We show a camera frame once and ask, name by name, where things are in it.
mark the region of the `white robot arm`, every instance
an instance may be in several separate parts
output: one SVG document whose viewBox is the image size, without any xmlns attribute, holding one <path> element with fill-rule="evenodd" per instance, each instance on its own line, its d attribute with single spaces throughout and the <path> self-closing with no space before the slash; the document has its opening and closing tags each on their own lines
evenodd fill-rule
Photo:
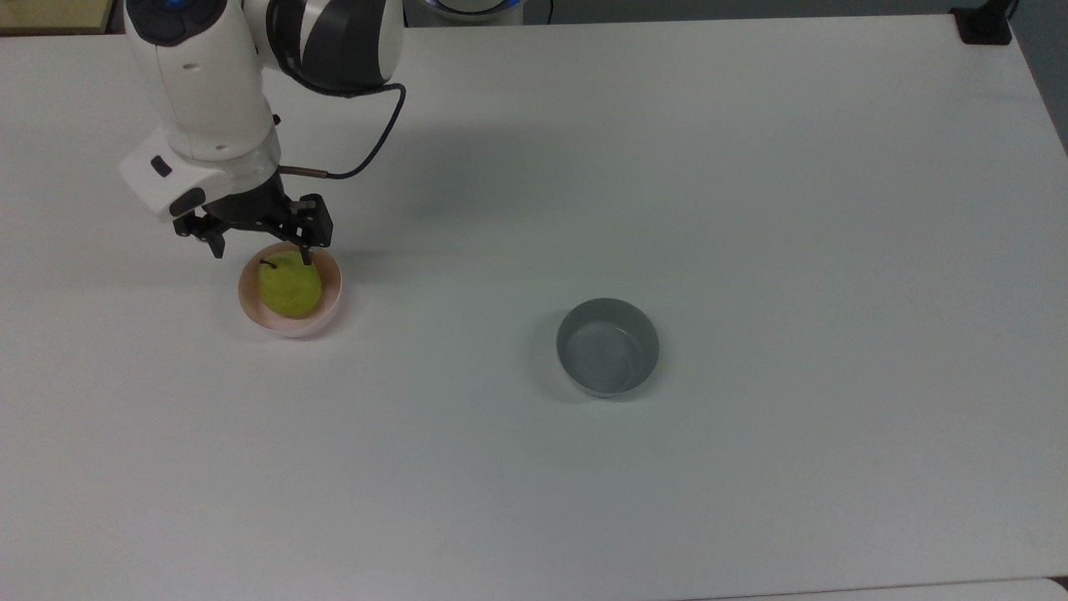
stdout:
<svg viewBox="0 0 1068 601">
<path fill-rule="evenodd" d="M 120 172 L 160 220 L 216 256 L 223 232 L 240 228 L 297 243 L 310 264 L 333 224 L 321 196 L 295 202 L 282 189 L 261 69 L 320 94 L 399 90 L 373 157 L 404 100 L 402 85 L 386 85 L 403 31 L 400 0 L 126 0 L 127 38 L 161 123 Z"/>
</svg>

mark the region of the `gray metal bowl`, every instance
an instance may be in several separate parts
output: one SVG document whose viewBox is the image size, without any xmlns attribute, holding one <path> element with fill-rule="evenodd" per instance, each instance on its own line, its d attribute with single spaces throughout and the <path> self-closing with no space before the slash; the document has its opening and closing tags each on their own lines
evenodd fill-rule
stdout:
<svg viewBox="0 0 1068 601">
<path fill-rule="evenodd" d="M 638 307 L 616 298 L 594 298 L 560 325 L 556 355 L 579 389 L 609 398 L 648 379 L 660 359 L 660 339 Z"/>
</svg>

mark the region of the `blue light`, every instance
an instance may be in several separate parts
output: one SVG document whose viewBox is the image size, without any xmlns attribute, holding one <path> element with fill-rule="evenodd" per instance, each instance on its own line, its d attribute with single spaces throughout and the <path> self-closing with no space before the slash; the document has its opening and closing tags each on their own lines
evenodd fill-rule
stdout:
<svg viewBox="0 0 1068 601">
<path fill-rule="evenodd" d="M 193 3 L 193 0 L 166 0 L 163 7 L 170 13 L 185 11 Z"/>
</svg>

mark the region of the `green pear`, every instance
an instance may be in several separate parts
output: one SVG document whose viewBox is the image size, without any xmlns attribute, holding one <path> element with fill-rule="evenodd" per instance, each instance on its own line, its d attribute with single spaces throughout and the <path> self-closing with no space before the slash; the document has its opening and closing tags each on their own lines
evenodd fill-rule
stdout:
<svg viewBox="0 0 1068 601">
<path fill-rule="evenodd" d="M 271 254 L 260 260 L 260 298 L 280 316 L 302 316 L 319 303 L 323 280 L 315 264 L 305 265 L 297 250 Z"/>
</svg>

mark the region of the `bowl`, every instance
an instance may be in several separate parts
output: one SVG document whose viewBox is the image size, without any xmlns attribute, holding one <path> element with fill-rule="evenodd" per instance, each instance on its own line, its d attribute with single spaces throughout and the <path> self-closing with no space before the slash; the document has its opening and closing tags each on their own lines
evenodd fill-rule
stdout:
<svg viewBox="0 0 1068 601">
<path fill-rule="evenodd" d="M 660 339 L 638 307 L 617 298 L 594 298 L 561 322 L 556 357 L 580 390 L 607 399 L 637 389 L 653 375 Z"/>
<path fill-rule="evenodd" d="M 312 263 L 319 270 L 323 280 L 323 297 L 311 313 L 296 318 L 287 318 L 271 312 L 260 298 L 260 259 L 284 250 L 299 250 L 288 241 L 272 243 L 255 254 L 245 265 L 237 280 L 237 298 L 241 311 L 260 328 L 285 338 L 302 338 L 321 331 L 337 315 L 341 305 L 342 279 L 337 262 L 326 250 L 312 251 Z"/>
</svg>

